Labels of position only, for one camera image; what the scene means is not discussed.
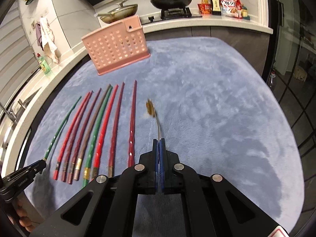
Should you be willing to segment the person's left hand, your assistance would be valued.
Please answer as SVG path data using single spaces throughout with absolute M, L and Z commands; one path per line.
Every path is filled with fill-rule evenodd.
M 22 228 L 31 233 L 35 229 L 35 226 L 32 224 L 32 221 L 28 217 L 27 211 L 23 208 L 23 203 L 21 202 L 21 200 L 16 198 L 13 202 L 13 207 L 19 217 L 18 221 Z

